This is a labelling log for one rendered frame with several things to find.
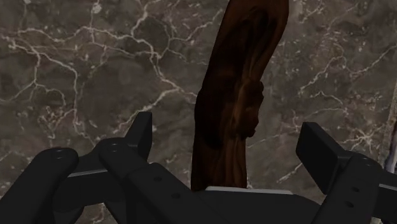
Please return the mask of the dark brown carved wooden figure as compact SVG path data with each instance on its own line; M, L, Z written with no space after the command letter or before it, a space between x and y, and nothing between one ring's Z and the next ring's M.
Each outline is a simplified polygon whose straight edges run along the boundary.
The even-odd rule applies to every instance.
M258 124L261 77L288 16L289 0L229 0L195 103L193 191L247 186L246 140Z

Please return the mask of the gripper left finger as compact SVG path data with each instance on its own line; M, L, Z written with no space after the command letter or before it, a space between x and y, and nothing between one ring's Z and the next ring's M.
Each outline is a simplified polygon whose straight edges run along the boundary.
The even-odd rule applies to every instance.
M0 198L0 224L75 224L103 203L117 224L229 224L165 167L147 161L152 114L125 137L103 139L84 156L71 148L37 154Z

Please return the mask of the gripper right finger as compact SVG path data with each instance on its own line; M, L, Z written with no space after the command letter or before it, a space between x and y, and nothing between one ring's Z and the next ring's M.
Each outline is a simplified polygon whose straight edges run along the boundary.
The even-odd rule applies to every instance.
M311 224L397 224L397 175L343 149L315 122L304 122L296 155L326 196Z

